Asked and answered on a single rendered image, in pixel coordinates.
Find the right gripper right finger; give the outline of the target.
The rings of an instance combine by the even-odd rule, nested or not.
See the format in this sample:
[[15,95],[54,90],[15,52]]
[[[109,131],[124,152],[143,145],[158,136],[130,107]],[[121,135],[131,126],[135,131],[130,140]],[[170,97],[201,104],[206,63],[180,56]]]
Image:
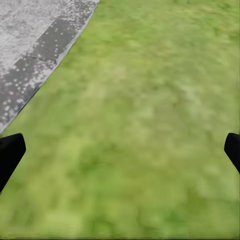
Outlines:
[[227,135],[224,151],[240,173],[240,135],[229,133]]

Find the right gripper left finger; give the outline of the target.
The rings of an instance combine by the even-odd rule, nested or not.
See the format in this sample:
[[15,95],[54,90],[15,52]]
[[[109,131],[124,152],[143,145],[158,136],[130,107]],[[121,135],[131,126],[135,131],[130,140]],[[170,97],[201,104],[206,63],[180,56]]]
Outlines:
[[0,138],[0,193],[26,153],[22,133]]

